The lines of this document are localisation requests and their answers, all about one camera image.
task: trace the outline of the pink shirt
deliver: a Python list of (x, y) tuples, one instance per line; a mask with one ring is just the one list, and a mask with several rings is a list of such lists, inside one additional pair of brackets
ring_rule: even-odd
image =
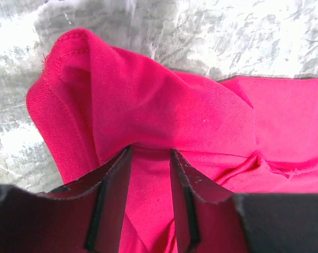
[(177, 252), (169, 178), (176, 148), (234, 192), (318, 192), (318, 79), (215, 82), (61, 36), (27, 95), (64, 183), (133, 147), (120, 252)]

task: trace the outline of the red cloth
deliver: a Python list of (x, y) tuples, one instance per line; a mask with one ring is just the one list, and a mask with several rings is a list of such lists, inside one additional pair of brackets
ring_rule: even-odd
[(176, 252), (171, 148), (235, 192), (318, 192), (318, 79), (218, 83), (76, 29), (27, 107), (65, 183), (133, 146), (120, 252)]

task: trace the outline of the textured gray background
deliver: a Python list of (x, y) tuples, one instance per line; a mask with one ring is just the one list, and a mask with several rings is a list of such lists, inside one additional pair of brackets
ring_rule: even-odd
[(214, 80), (318, 76), (318, 0), (1, 0), (0, 183), (62, 184), (25, 96), (52, 44), (75, 27)]

